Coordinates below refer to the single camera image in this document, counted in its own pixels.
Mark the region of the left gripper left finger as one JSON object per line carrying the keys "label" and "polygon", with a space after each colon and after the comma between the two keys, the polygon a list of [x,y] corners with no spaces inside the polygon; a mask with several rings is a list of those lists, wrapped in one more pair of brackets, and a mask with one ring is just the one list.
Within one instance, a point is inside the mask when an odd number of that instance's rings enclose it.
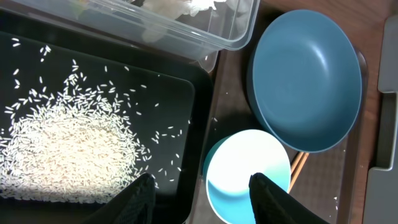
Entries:
{"label": "left gripper left finger", "polygon": [[82,224],[151,224],[154,207],[154,179],[142,174]]}

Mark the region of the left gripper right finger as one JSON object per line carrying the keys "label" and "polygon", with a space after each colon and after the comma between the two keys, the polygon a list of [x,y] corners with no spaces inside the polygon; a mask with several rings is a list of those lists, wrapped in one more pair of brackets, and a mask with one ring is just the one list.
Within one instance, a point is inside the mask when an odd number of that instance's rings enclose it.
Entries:
{"label": "left gripper right finger", "polygon": [[249,195],[256,224],[328,224],[262,173],[251,176]]}

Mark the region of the light blue small bowl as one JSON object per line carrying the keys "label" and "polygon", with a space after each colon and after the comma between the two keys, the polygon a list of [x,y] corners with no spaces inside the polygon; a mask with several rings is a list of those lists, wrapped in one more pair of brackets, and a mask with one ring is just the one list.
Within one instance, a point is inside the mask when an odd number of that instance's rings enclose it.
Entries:
{"label": "light blue small bowl", "polygon": [[203,165],[211,208],[225,223],[254,223],[249,180],[262,173],[284,191],[290,187],[290,161],[271,134],[247,129],[218,141]]}

